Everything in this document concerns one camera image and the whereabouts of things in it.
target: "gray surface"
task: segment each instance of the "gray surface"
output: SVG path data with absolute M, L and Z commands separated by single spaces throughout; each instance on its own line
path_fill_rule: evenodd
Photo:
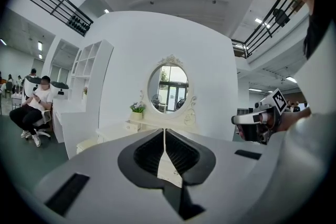
M 309 197 L 328 168 L 336 137 L 334 115 L 300 120 L 272 136 L 267 146 L 221 141 L 180 132 L 214 152 L 216 166 L 201 185 L 188 187 L 205 212 L 188 223 L 273 223 Z M 73 173 L 90 176 L 66 219 L 80 223 L 184 223 L 161 190 L 136 187 L 119 171 L 117 158 L 139 133 L 92 147 L 47 175 L 35 194 L 46 201 Z M 256 161 L 236 150 L 262 153 Z

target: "door reflected in mirror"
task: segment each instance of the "door reflected in mirror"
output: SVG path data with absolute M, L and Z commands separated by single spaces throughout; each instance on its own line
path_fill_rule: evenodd
M 178 66 L 164 65 L 153 73 L 148 94 L 154 108 L 169 114 L 179 110 L 188 95 L 188 78 Z

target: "shoe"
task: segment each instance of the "shoe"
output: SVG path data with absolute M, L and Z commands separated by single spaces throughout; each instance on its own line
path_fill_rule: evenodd
M 33 139 L 34 139 L 35 145 L 36 145 L 37 147 L 41 146 L 41 140 L 40 140 L 40 138 L 38 138 L 37 135 L 32 135 L 32 137 L 33 137 Z
M 30 135 L 30 132 L 29 131 L 23 131 L 22 134 L 21 134 L 21 137 L 22 138 L 25 138 L 26 136 Z

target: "office chair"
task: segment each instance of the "office chair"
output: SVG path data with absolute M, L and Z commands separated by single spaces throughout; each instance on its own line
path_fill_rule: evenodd
M 9 92 L 9 98 L 12 96 L 12 88 L 13 84 L 9 81 L 6 83 L 6 89 L 5 89 L 5 98 L 7 98 L 7 92 Z
M 36 134 L 39 135 L 45 135 L 46 137 L 50 138 L 50 134 L 45 133 L 46 129 L 49 128 L 49 124 L 48 122 L 51 121 L 51 114 L 50 114 L 50 110 L 45 110 L 42 111 L 42 119 L 38 120 L 37 122 L 35 122 L 33 124 L 33 126 L 35 127 L 35 131 Z M 28 138 L 31 136 L 31 134 L 28 134 L 25 139 L 28 140 Z

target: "hand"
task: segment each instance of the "hand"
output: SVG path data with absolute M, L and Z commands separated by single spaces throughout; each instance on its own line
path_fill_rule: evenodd
M 35 99 L 36 102 L 38 102 L 38 103 L 41 101 L 40 97 L 38 97 L 37 95 L 34 95 L 34 99 Z

